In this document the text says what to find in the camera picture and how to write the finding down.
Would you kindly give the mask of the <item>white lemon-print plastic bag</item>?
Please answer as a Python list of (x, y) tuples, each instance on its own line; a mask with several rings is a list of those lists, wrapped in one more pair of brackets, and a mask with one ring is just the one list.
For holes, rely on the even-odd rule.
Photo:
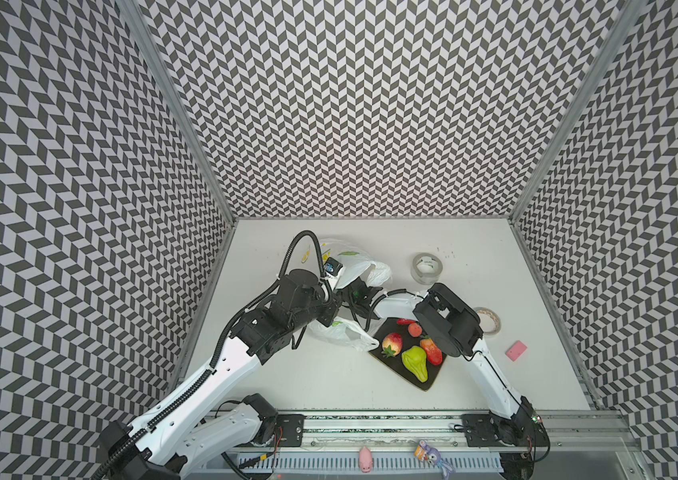
[(373, 259), (365, 250), (344, 239), (325, 237), (321, 240), (322, 261), (337, 260), (342, 268), (336, 284), (340, 312), (330, 326), (319, 321), (307, 326), (309, 335), (324, 343), (368, 352), (379, 346), (367, 326), (373, 298), (391, 279), (391, 268)]

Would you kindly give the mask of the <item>green fake fruit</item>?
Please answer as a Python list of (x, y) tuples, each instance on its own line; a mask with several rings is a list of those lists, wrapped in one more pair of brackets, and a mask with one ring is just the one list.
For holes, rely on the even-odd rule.
[(427, 370), (427, 357), (420, 346), (412, 346), (401, 354), (403, 366), (412, 373), (420, 383), (429, 379)]

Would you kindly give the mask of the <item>red fake strawberry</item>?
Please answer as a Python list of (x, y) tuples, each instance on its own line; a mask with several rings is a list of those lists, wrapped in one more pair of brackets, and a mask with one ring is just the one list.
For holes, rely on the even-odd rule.
[(420, 347), (425, 351), (427, 361), (434, 366), (440, 366), (444, 361), (444, 354), (436, 343), (429, 337), (420, 341)]

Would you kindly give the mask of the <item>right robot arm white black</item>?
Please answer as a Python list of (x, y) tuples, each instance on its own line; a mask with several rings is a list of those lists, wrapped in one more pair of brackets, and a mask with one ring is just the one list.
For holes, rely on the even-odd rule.
[(360, 279), (339, 290), (352, 320), (379, 345), (371, 355), (422, 391), (448, 359), (463, 361), (489, 411), (485, 442), (549, 447), (550, 437), (532, 403), (514, 389), (491, 355), (478, 313), (442, 283), (424, 293), (385, 291)]

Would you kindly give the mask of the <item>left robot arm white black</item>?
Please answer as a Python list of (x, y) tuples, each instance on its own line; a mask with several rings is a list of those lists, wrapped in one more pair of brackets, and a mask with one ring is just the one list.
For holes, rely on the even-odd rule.
[(340, 270), (294, 269), (246, 304), (224, 327), (212, 357), (155, 406), (100, 435), (96, 479), (186, 479), (206, 462), (252, 441), (268, 442), (276, 409), (259, 394), (208, 416), (232, 388), (280, 350), (298, 345), (312, 321), (330, 325), (340, 299)]

